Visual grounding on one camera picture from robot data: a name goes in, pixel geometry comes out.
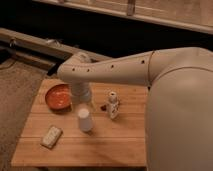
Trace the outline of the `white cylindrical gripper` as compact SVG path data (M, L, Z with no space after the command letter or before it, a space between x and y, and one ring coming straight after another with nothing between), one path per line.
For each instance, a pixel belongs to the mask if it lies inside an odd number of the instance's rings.
M70 85L72 99L77 103L87 103L91 101L92 93L88 83L72 83Z

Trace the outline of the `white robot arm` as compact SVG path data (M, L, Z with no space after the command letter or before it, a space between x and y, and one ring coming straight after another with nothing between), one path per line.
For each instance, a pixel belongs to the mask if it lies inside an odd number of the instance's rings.
M148 171L213 171L212 51L164 49L96 63L78 52L57 75L78 99L91 82L147 86Z

